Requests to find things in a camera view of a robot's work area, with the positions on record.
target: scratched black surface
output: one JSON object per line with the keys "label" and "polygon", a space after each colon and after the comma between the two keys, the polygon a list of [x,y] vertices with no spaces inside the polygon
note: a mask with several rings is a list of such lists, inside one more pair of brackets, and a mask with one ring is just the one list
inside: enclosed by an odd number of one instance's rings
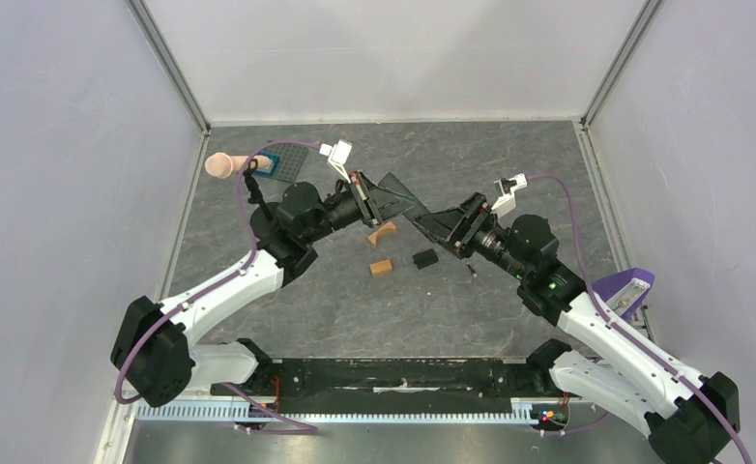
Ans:
{"label": "scratched black surface", "polygon": [[[584,255],[594,277],[615,271],[594,193],[571,122],[470,122],[218,128],[208,154],[231,155],[274,138],[353,143],[347,169],[378,182],[393,172],[432,211],[454,206],[474,191],[495,197],[492,181],[517,173],[552,172],[571,184],[581,218]],[[322,196],[336,176],[310,154],[299,180]],[[260,179],[268,200],[286,184]],[[571,227],[563,191],[535,181],[518,192],[519,214],[549,219],[560,238],[559,256],[573,270]],[[515,294],[517,281],[480,257],[466,261],[438,249],[440,262],[418,270],[412,255],[431,247],[406,221],[371,248],[361,224],[315,245],[319,258],[301,278],[250,304],[219,324],[203,343],[252,338],[274,357],[528,356],[548,337],[581,345],[532,315]],[[242,229],[234,181],[202,172],[176,263],[171,294],[187,290],[242,257],[250,240]],[[369,264],[390,259],[394,271],[372,277]]]}

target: peach-colored cylindrical object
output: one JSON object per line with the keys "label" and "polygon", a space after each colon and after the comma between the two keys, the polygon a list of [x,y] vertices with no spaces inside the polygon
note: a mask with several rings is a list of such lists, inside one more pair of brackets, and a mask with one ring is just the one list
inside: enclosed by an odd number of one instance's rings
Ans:
{"label": "peach-colored cylindrical object", "polygon": [[[204,160],[204,168],[208,174],[219,179],[230,177],[230,174],[239,172],[247,157],[231,157],[223,152],[213,153]],[[269,158],[256,155],[259,169],[267,169],[272,162]]]}

